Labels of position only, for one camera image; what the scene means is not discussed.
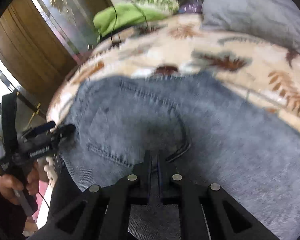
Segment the person's left hand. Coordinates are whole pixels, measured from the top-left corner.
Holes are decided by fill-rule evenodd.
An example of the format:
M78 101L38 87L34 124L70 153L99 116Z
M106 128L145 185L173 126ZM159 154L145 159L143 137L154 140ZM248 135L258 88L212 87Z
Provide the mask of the person's left hand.
M0 176L0 193L14 205L20 205L20 202L14 191L23 191L24 184L10 174ZM34 196L39 192L39 172L38 162L33 163L31 172L27 176L26 190L29 195Z

